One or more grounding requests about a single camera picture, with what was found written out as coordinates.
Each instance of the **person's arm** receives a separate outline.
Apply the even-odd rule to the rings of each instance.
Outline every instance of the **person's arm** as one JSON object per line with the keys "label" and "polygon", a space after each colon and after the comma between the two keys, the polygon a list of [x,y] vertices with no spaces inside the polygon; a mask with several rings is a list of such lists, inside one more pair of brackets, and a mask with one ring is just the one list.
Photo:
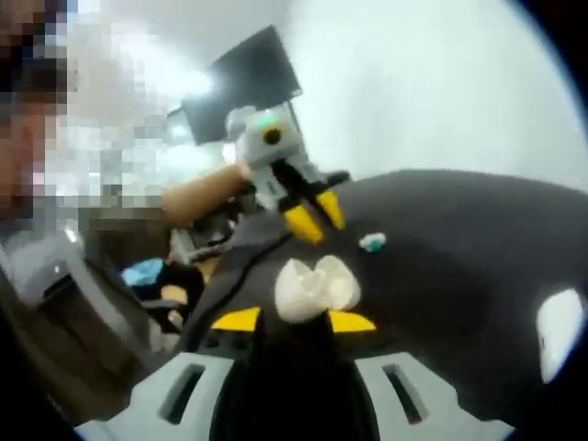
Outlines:
{"label": "person's arm", "polygon": [[166,190],[162,195],[165,219],[171,226],[185,228],[245,188],[247,174],[246,166],[233,164]]}

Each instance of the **white tooth model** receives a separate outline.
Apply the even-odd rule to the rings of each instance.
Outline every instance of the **white tooth model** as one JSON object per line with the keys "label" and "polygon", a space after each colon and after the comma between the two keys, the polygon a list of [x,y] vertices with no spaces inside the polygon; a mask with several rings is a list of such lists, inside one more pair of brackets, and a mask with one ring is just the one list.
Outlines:
{"label": "white tooth model", "polygon": [[306,322],[326,310],[349,310],[360,298],[355,276],[333,255],[322,258],[314,269],[300,260],[290,259],[276,280],[277,313],[288,323]]}

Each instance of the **white wall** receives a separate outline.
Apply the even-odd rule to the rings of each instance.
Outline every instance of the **white wall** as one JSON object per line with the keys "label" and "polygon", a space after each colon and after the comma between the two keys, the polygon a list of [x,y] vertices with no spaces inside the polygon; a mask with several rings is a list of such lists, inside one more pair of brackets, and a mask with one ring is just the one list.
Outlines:
{"label": "white wall", "polygon": [[572,89],[513,2],[298,0],[283,37],[311,158],[521,175],[588,190]]}

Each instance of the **black mat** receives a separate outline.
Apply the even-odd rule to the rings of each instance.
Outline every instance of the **black mat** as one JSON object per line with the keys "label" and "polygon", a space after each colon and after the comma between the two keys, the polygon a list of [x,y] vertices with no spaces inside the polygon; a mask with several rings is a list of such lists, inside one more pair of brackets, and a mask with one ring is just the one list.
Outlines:
{"label": "black mat", "polygon": [[[263,306],[268,331],[279,333],[283,325],[272,319],[279,269],[290,257],[312,264],[336,254],[361,282],[360,312],[453,384],[464,409],[515,424],[541,387],[537,309],[546,296],[588,278],[588,197],[534,181],[446,171],[379,176],[337,193],[347,228],[319,247],[293,240],[269,255],[228,310]],[[282,232],[276,215],[246,222],[191,321]],[[378,254],[357,246],[369,232],[387,234]]]}

